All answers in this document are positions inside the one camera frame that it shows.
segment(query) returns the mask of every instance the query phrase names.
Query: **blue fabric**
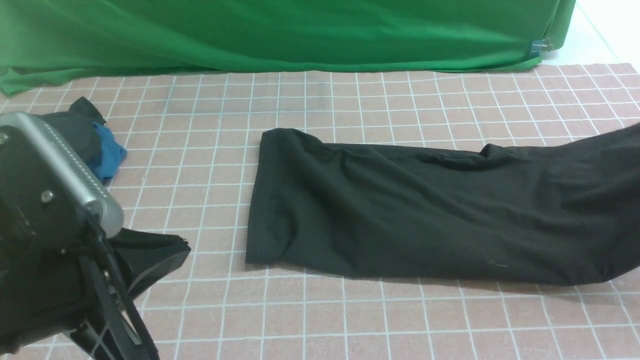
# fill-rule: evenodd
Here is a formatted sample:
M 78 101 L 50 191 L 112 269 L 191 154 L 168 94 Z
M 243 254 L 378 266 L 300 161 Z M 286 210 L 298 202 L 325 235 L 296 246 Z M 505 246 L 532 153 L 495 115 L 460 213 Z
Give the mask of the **blue fabric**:
M 98 180 L 105 182 L 111 180 L 118 172 L 118 167 L 127 157 L 127 149 L 116 142 L 113 133 L 107 127 L 96 122 L 93 128 L 100 136 L 102 155 L 87 162 L 89 169 L 95 174 Z

